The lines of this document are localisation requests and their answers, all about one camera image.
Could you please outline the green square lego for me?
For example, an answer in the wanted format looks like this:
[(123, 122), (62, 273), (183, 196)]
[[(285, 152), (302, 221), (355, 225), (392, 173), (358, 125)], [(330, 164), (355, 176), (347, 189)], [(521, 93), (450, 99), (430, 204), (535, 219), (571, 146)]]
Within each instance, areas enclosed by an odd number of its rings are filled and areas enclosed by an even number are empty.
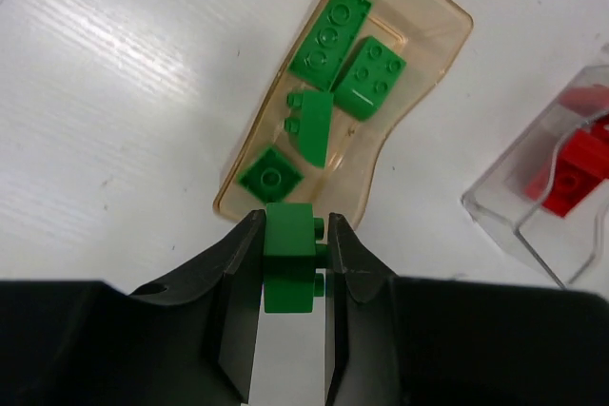
[(296, 165), (271, 145), (239, 175), (237, 182), (258, 201), (267, 204), (282, 202), (303, 177)]

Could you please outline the green notched lego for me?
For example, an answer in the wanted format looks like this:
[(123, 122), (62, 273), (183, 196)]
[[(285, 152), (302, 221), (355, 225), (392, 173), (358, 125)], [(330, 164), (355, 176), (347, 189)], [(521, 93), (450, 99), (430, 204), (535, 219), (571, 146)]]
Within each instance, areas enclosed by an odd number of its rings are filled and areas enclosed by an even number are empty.
[(324, 295), (327, 245), (324, 219), (310, 203), (270, 203), (265, 208), (264, 310), (268, 314), (308, 314)]

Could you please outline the clear plastic container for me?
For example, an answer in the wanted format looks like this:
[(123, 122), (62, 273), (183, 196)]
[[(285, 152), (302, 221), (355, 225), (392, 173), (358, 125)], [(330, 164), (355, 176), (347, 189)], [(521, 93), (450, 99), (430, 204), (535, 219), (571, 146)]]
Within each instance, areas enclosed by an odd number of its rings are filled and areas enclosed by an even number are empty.
[(606, 124), (608, 109), (582, 117), (559, 104), (569, 87), (608, 87), (608, 65), (582, 68), (517, 140), (463, 194), (471, 218), (507, 254), (560, 288), (608, 291), (608, 178), (564, 218), (542, 207), (557, 158), (578, 129)]

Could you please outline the wooden box container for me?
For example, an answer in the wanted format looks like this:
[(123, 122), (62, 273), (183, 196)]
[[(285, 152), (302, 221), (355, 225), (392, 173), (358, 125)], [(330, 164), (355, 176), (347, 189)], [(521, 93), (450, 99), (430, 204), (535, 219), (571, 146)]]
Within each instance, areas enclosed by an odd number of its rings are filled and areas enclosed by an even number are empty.
[(381, 149), (442, 80), (473, 28), (452, 0), (320, 0), (214, 200), (237, 221), (309, 203), (358, 225)]

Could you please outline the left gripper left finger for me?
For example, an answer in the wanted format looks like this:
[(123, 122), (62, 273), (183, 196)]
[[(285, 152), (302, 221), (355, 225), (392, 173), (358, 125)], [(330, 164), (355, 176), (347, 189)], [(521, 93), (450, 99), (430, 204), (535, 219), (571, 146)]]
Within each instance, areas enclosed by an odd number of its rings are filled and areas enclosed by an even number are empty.
[(125, 294), (100, 280), (1, 284), (5, 405), (242, 405), (262, 293), (265, 213)]

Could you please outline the green long lego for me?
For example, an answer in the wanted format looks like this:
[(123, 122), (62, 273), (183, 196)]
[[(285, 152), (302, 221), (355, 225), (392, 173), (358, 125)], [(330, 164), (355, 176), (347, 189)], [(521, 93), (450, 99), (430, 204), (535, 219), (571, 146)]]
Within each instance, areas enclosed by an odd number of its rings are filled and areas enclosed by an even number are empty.
[(372, 8), (370, 0), (328, 0), (288, 70), (329, 91)]

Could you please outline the green small lego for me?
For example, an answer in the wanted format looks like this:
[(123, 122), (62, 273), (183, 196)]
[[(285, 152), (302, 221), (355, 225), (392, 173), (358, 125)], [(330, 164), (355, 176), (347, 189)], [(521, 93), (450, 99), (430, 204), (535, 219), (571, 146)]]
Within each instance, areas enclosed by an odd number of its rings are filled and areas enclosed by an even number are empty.
[(407, 68), (406, 61), (374, 36), (356, 46), (332, 88), (334, 104), (358, 121), (376, 114)]

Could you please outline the red curved lego brick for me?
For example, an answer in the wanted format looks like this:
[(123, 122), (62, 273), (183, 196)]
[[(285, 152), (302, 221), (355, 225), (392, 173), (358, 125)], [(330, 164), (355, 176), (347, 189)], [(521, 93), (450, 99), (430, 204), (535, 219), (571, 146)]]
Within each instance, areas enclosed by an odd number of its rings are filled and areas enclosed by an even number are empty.
[(582, 117), (608, 109), (609, 88), (603, 85), (569, 87), (559, 97), (559, 104)]

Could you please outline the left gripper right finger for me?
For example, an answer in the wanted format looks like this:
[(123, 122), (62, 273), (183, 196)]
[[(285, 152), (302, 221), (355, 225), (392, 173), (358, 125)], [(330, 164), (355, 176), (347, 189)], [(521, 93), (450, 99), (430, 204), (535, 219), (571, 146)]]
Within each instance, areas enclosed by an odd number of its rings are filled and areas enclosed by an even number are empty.
[(335, 213), (327, 244), (327, 404), (607, 403), (604, 298), (400, 276)]

